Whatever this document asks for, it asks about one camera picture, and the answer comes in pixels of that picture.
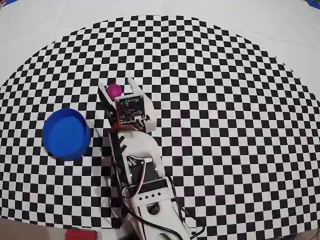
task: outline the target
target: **cable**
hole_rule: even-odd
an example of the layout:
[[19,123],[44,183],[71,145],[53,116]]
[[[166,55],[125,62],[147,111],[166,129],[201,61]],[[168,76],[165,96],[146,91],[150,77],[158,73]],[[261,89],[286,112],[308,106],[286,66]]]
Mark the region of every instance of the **cable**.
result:
[[194,239],[194,238],[198,237],[200,234],[202,234],[202,233],[205,231],[206,227],[196,219],[196,216],[194,216],[194,215],[192,215],[191,213],[189,213],[189,212],[188,212],[187,210],[185,210],[183,207],[180,207],[180,209],[181,209],[185,214],[187,214],[187,215],[189,215],[191,218],[193,218],[196,223],[202,225],[202,226],[201,226],[202,229],[201,229],[199,232],[197,232],[196,234],[192,235],[192,236],[190,237],[190,239]]
[[136,131],[139,131],[139,132],[142,132],[142,131],[143,131],[143,130],[142,130],[140,127],[138,127],[136,124],[132,124],[131,126],[132,126],[133,129],[136,130]]
[[316,235],[314,235],[314,236],[313,236],[312,238],[310,238],[309,240],[312,240],[312,239],[314,239],[315,237],[317,237],[319,233],[320,233],[320,230],[316,233]]
[[124,193],[125,193],[125,190],[128,189],[129,186],[125,186],[124,188],[122,188],[121,190],[121,197],[125,198],[125,199],[130,199],[129,196],[125,196]]
[[199,232],[197,232],[196,234],[194,234],[194,235],[192,235],[192,236],[190,237],[190,239],[194,239],[194,238],[196,238],[197,236],[199,236],[200,234],[202,234],[202,233],[205,231],[206,227],[205,227],[204,224],[202,224],[201,222],[199,222],[199,221],[197,220],[197,218],[196,218],[195,215],[192,215],[192,214],[189,213],[186,209],[184,209],[183,207],[179,206],[179,204],[178,204],[178,202],[177,202],[177,192],[176,192],[176,189],[175,189],[174,181],[172,180],[172,178],[171,178],[170,175],[167,175],[166,177],[169,179],[169,181],[170,181],[170,183],[171,183],[171,188],[172,188],[172,191],[173,191],[173,195],[174,195],[174,198],[175,198],[175,202],[176,202],[176,204],[177,204],[177,206],[178,206],[178,209],[179,209],[178,212],[179,212],[179,215],[181,215],[181,218],[180,218],[181,221],[183,221],[183,217],[182,217],[182,213],[181,213],[181,210],[182,210],[185,214],[189,215],[192,219],[194,219],[196,223],[198,223],[199,225],[202,226],[202,229],[201,229]]
[[127,157],[127,160],[129,161],[129,162],[128,162],[129,167],[131,167],[129,163],[131,163],[132,166],[136,166],[136,165],[137,165],[137,162],[136,162],[136,161],[133,161],[132,158]]
[[140,119],[138,119],[137,122],[139,123],[140,126],[142,126],[142,131],[143,131],[143,132],[146,132],[146,125],[143,123],[143,121],[141,121]]
[[172,192],[173,192],[173,195],[174,195],[174,198],[175,198],[176,205],[178,207],[179,218],[180,218],[181,222],[183,222],[184,218],[182,216],[182,212],[181,212],[181,209],[180,209],[178,201],[177,201],[177,192],[176,192],[176,189],[175,189],[174,181],[172,180],[170,175],[167,175],[166,177],[169,179],[169,181],[171,183]]
[[[132,155],[130,155],[130,157],[133,158],[133,159],[135,159],[135,160],[140,160],[140,161],[143,160],[143,161],[144,161],[143,158],[135,157],[135,156],[132,156]],[[114,167],[115,174],[116,174],[117,181],[118,181],[117,190],[118,190],[118,193],[122,196],[122,190],[123,190],[123,189],[121,189],[121,188],[122,188],[122,184],[121,184],[121,182],[120,182],[119,173],[118,173],[118,169],[117,169],[117,164],[116,164],[116,161],[115,161],[114,159],[113,159],[113,164],[114,164],[113,167]],[[140,221],[141,223],[146,224],[146,225],[148,225],[148,226],[150,226],[150,227],[153,227],[153,228],[156,228],[156,229],[159,229],[159,230],[162,230],[162,231],[171,233],[171,234],[175,235],[179,240],[184,240],[184,239],[182,238],[182,236],[181,236],[178,232],[176,232],[176,231],[174,231],[174,230],[172,230],[172,229],[166,228],[166,227],[164,227],[164,226],[159,226],[159,225],[157,225],[157,224],[154,224],[154,223],[152,223],[152,222],[149,222],[149,221],[147,221],[147,220],[144,220],[143,218],[141,218],[141,217],[139,217],[138,215],[136,215],[136,214],[129,208],[129,206],[128,206],[123,200],[122,200],[121,202],[122,202],[123,206],[126,208],[127,212],[128,212],[133,218],[135,218],[136,220],[138,220],[138,221]]]
[[162,231],[171,233],[171,234],[175,235],[179,240],[184,240],[184,239],[182,238],[182,236],[181,236],[179,233],[177,233],[176,231],[174,231],[174,230],[172,230],[172,229],[169,229],[169,228],[166,228],[166,227],[164,227],[164,226],[159,226],[159,225],[154,224],[154,223],[152,223],[152,222],[149,222],[149,221],[147,221],[147,220],[144,220],[143,218],[141,218],[141,217],[139,217],[138,215],[136,215],[136,214],[129,208],[129,206],[128,206],[124,201],[122,201],[122,203],[123,203],[123,205],[125,206],[125,208],[126,208],[126,210],[128,211],[128,213],[129,213],[133,218],[135,218],[136,220],[140,221],[141,223],[146,224],[146,225],[148,225],[148,226],[150,226],[150,227],[153,227],[153,228],[156,228],[156,229],[159,229],[159,230],[162,230]]
[[141,179],[140,179],[139,185],[138,185],[135,193],[130,197],[130,199],[133,199],[133,198],[140,192],[140,189],[141,189],[142,185],[144,184],[144,179],[145,179],[145,175],[146,175],[147,163],[146,163],[145,160],[142,160],[142,162],[143,162],[143,168],[142,168]]
[[[114,167],[114,170],[115,170],[115,172],[116,172],[116,174],[117,174],[117,176],[118,176],[119,174],[118,174],[118,169],[117,169],[117,167],[115,167],[115,166],[113,166],[113,167]],[[121,185],[120,182],[118,182],[118,183],[119,183],[119,184],[116,186],[116,188],[117,188],[119,194],[122,196],[122,190],[121,190],[122,185]],[[159,229],[159,230],[162,230],[162,231],[171,233],[171,234],[175,235],[179,240],[184,240],[184,239],[181,237],[181,235],[180,235],[179,233],[177,233],[176,231],[174,231],[174,230],[172,230],[172,229],[169,229],[169,228],[166,228],[166,227],[164,227],[164,226],[159,226],[159,225],[157,225],[157,224],[154,224],[154,223],[152,223],[152,222],[149,222],[149,221],[144,220],[143,218],[137,216],[137,215],[128,207],[128,205],[127,205],[123,200],[122,200],[121,202],[122,202],[123,206],[125,207],[125,209],[127,210],[127,212],[128,212],[133,218],[135,218],[136,220],[138,220],[138,221],[140,221],[141,223],[146,224],[146,225],[148,225],[148,226],[150,226],[150,227],[153,227],[153,228],[156,228],[156,229]]]

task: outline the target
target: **checkerboard mat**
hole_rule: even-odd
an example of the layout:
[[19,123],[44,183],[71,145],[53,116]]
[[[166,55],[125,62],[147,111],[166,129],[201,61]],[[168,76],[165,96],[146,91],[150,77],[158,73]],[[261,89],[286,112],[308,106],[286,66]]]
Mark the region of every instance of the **checkerboard mat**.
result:
[[[120,201],[98,82],[133,77],[154,103],[152,133],[200,239],[268,239],[318,227],[320,103],[249,40],[196,18],[96,23],[29,58],[0,88],[0,215],[60,228],[118,228]],[[73,108],[91,143],[62,162],[45,120]],[[186,217],[189,227],[195,222]]]

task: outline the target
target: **white background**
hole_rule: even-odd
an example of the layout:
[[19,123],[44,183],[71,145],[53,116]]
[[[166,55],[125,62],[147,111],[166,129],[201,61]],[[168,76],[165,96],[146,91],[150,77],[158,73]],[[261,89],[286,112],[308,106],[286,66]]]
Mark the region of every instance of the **white background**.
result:
[[320,10],[302,0],[19,0],[0,11],[0,85],[70,32],[133,15],[195,17],[276,56],[320,99]]

